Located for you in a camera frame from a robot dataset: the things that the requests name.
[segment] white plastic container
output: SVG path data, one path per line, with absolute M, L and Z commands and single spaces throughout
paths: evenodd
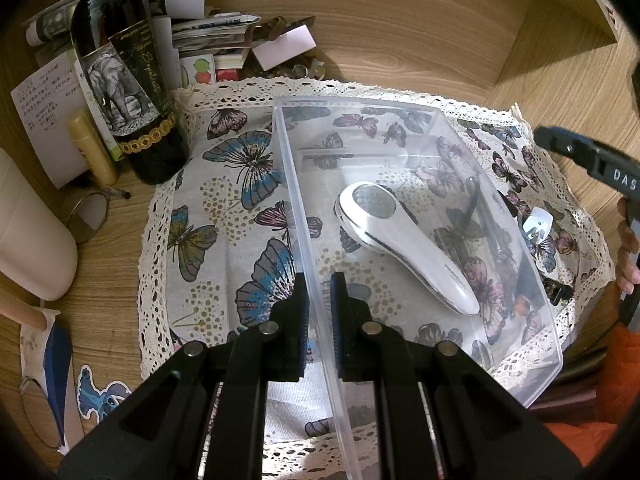
M 372 386 L 343 383 L 335 367 L 328 308 L 335 271 L 345 273 L 350 294 L 363 296 L 375 319 L 405 339 L 429 345 L 452 340 L 498 380 L 504 374 L 496 370 L 519 367 L 517 380 L 503 385 L 529 406 L 562 367 L 553 311 L 515 220 L 442 112 L 398 102 L 285 97 L 274 100 L 273 125 L 280 148 L 274 164 L 291 202 L 291 248 L 296 269 L 305 273 L 348 477 L 363 478 L 363 470 L 377 466 L 374 446 L 363 444 L 375 424 L 370 417 L 356 420 L 351 410 L 362 413 Z M 335 199 L 358 181 L 385 186 L 396 196 L 423 234 L 463 271 L 479 314 L 456 313 L 401 262 L 361 247 L 340 230 Z M 313 238 L 311 217 L 322 222 L 321 235 Z M 516 298 L 531 300 L 527 312 Z
M 0 272 L 53 301 L 68 291 L 77 265 L 71 233 L 0 149 Z

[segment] lace trim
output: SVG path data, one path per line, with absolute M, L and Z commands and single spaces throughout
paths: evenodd
M 275 96 L 317 95 L 351 96 L 394 100 L 433 106 L 453 118 L 481 123 L 516 125 L 532 142 L 530 126 L 524 121 L 517 105 L 508 111 L 489 110 L 452 99 L 410 91 L 396 91 L 358 83 L 314 80 L 270 80 L 253 78 L 241 82 L 224 82 L 216 86 L 196 85 L 174 91 L 180 121 L 190 137 L 201 112 L 221 107 L 261 107 L 269 105 Z M 557 165 L 540 150 L 534 150 L 539 168 L 554 186 L 559 199 L 567 206 L 578 223 L 578 230 L 588 240 L 599 262 L 597 270 L 582 282 L 573 300 L 556 315 L 556 331 L 560 341 L 572 332 L 584 306 L 614 278 L 604 236 L 593 219 L 585 213 L 572 195 Z M 141 375 L 147 378 L 173 353 L 164 290 L 166 286 L 166 239 L 173 208 L 175 179 L 158 186 L 149 205 L 149 220 L 143 234 L 140 255 L 140 289 L 138 313 L 140 320 Z M 527 345 L 511 353 L 494 370 L 492 376 L 505 388 L 522 385 L 526 372 L 545 366 L 545 357 L 555 351 L 555 339 L 550 329 L 542 331 Z M 354 430 L 361 468 L 377 460 L 377 441 L 374 424 Z M 280 478 L 316 480 L 342 470 L 342 459 L 334 434 L 303 441 L 270 444 L 264 447 L 263 471 Z

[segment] elephant picture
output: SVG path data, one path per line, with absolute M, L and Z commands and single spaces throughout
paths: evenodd
M 129 135 L 159 116 L 154 104 L 111 45 L 84 58 L 82 65 L 114 136 Z

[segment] handwritten note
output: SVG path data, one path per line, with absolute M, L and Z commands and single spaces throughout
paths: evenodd
M 88 169 L 66 128 L 69 114 L 86 107 L 66 52 L 20 83 L 11 97 L 54 186 L 60 188 Z

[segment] metal screw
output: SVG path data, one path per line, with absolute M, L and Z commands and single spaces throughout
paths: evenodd
M 260 333 L 264 335 L 271 335 L 280 330 L 280 327 L 275 321 L 263 321 L 260 323 L 258 329 L 260 330 Z
M 438 343 L 438 352 L 447 357 L 452 357 L 458 353 L 458 346 L 451 341 L 441 341 Z
M 200 341 L 189 341 L 182 349 L 189 357 L 196 357 L 196 355 L 200 355 L 204 350 L 204 344 Z
M 375 321 L 367 321 L 362 325 L 362 329 L 367 335 L 378 335 L 380 332 L 382 332 L 382 325 L 380 325 L 380 323 L 376 323 Z

